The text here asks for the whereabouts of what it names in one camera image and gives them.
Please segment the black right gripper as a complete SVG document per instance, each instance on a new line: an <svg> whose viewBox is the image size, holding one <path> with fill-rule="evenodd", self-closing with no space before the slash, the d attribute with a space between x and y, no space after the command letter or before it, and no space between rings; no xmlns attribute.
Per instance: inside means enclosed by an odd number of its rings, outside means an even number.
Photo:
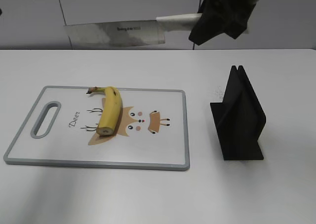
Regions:
<svg viewBox="0 0 316 224"><path fill-rule="evenodd" d="M226 34L237 39L248 27L255 4L249 0L203 0L200 19L193 26L189 40L196 45Z"/></svg>

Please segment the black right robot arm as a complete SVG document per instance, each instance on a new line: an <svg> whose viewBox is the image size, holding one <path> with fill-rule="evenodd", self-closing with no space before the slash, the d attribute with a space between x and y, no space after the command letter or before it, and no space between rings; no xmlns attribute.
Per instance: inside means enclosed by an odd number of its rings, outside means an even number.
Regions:
<svg viewBox="0 0 316 224"><path fill-rule="evenodd" d="M189 40L196 45L226 34L237 39L248 27L248 20L259 0L203 0L200 19L193 26Z"/></svg>

